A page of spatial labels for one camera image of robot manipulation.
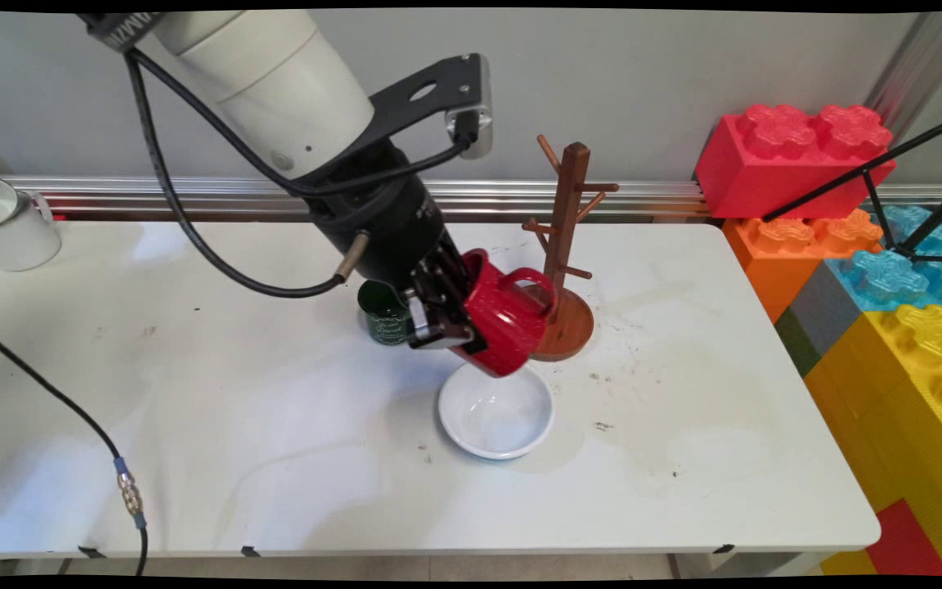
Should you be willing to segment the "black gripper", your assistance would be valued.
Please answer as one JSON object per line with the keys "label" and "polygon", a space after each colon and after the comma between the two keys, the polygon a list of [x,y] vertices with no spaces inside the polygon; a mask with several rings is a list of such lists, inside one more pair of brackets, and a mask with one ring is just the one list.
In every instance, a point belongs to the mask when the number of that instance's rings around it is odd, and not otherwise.
{"label": "black gripper", "polygon": [[466,310],[470,273],[418,175],[304,200],[314,227],[343,256],[334,272],[338,280],[358,272],[404,291],[409,347],[442,350],[474,342]]}

